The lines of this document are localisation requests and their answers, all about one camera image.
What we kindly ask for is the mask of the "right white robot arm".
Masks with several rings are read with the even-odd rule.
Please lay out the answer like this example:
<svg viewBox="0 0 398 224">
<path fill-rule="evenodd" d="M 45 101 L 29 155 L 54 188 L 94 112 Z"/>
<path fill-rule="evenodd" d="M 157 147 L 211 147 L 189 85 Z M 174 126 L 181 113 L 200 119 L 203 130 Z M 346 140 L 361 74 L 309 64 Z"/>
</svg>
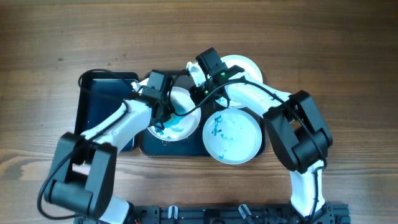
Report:
<svg viewBox="0 0 398 224">
<path fill-rule="evenodd" d="M 224 99 L 226 106 L 239 103 L 262 116 L 272 148 L 290 171 L 290 203 L 306 223 L 321 216 L 322 172 L 327 167 L 333 138 L 313 98 L 306 91 L 292 94 L 256 80 L 258 66 L 240 55 L 220 57 L 214 48 L 187 63 L 200 103 Z"/>
</svg>

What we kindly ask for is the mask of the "white plate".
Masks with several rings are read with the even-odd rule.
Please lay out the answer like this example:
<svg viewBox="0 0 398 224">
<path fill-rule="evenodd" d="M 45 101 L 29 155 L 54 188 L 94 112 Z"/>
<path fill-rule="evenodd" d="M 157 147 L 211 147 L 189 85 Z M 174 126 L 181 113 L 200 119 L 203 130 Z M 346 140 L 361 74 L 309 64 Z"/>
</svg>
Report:
<svg viewBox="0 0 398 224">
<path fill-rule="evenodd" d="M 207 119 L 202 139 L 214 159 L 238 165 L 250 161 L 259 152 L 262 131 L 249 113 L 239 109 L 225 109 L 213 113 Z"/>
<path fill-rule="evenodd" d="M 189 112 L 195 107 L 188 90 L 181 87 L 173 87 L 171 103 L 178 114 Z M 189 137 L 198 127 L 201 120 L 201 109 L 181 117 L 176 116 L 172 123 L 164 124 L 164 129 L 151 126 L 147 130 L 156 138 L 163 141 L 179 141 Z"/>
<path fill-rule="evenodd" d="M 233 65 L 237 65 L 243 69 L 255 80 L 259 82 L 263 82 L 263 77 L 260 68 L 250 59 L 242 55 L 227 55 L 221 57 L 221 61 L 224 62 L 228 68 L 232 67 Z M 241 103 L 230 101 L 229 104 L 226 98 L 221 97 L 216 102 L 225 108 L 236 108 L 240 109 L 244 106 Z"/>
</svg>

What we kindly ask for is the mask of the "small dark blue tray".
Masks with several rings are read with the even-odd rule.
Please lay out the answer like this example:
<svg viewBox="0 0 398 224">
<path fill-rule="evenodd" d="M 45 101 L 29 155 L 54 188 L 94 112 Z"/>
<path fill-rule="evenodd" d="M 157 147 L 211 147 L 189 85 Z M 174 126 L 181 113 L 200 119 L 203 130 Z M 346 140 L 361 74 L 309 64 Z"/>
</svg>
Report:
<svg viewBox="0 0 398 224">
<path fill-rule="evenodd" d="M 74 133 L 81 134 L 111 116 L 121 106 L 121 100 L 130 94 L 128 84 L 138 79 L 134 72 L 117 72 L 115 75 L 100 71 L 85 73 L 80 83 L 92 94 L 80 91 Z"/>
</svg>

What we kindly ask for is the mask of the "large dark tray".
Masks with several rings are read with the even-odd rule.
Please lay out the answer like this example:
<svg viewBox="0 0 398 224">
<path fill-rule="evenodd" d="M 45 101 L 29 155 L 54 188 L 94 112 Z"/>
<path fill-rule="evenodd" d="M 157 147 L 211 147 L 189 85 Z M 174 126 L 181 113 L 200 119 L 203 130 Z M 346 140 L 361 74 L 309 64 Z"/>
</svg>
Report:
<svg viewBox="0 0 398 224">
<path fill-rule="evenodd" d="M 189 90 L 194 86 L 192 77 L 179 77 L 175 83 L 175 87 L 181 87 L 184 90 Z M 201 117 L 198 126 L 194 132 L 178 141 L 164 141 L 155 137 L 150 130 L 146 129 L 140 132 L 134 140 L 134 146 L 137 146 L 140 151 L 149 157 L 188 157 L 188 156 L 210 156 L 205 148 L 202 139 L 202 131 L 207 119 L 215 112 L 223 111 L 226 108 L 218 103 L 206 102 L 201 107 Z M 249 110 L 248 108 L 239 109 L 250 114 L 257 122 L 261 129 L 262 141 L 259 152 L 260 155 L 267 146 L 267 130 L 263 119 Z"/>
</svg>

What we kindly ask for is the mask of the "green yellow sponge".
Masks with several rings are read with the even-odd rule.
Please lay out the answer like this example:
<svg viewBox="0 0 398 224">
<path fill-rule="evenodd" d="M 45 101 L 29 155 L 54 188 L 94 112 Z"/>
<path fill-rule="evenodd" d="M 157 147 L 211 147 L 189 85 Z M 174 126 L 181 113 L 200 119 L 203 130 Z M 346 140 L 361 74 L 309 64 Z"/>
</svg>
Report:
<svg viewBox="0 0 398 224">
<path fill-rule="evenodd" d="M 175 115 L 174 115 L 174 114 L 171 114 L 171 115 L 169 116 L 168 120 L 167 120 L 167 121 L 164 121 L 164 124 L 172 123 L 174 119 L 175 119 Z"/>
</svg>

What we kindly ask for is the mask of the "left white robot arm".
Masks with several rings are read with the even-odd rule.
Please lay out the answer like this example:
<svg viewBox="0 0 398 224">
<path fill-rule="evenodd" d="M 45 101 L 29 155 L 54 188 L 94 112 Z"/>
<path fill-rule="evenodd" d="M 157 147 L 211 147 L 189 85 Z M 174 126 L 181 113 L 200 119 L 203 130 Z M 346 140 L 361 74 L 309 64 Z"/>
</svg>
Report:
<svg viewBox="0 0 398 224">
<path fill-rule="evenodd" d="M 65 133 L 58 141 L 50 172 L 37 196 L 39 213 L 49 220 L 42 202 L 71 211 L 69 216 L 93 223 L 137 223 L 132 203 L 113 195 L 116 159 L 138 133 L 170 116 L 168 93 L 173 78 L 153 70 L 146 84 L 110 117 L 81 134 Z"/>
</svg>

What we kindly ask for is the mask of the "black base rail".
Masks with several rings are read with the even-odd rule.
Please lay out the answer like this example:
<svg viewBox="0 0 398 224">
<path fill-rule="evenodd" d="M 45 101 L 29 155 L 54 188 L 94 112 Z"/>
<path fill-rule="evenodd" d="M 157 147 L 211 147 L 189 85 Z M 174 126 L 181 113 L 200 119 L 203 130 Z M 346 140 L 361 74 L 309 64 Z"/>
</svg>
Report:
<svg viewBox="0 0 398 224">
<path fill-rule="evenodd" d="M 263 207 L 169 207 L 132 206 L 124 223 L 134 224 L 350 224 L 347 204 L 326 203 L 310 219 L 303 218 L 290 204 Z"/>
</svg>

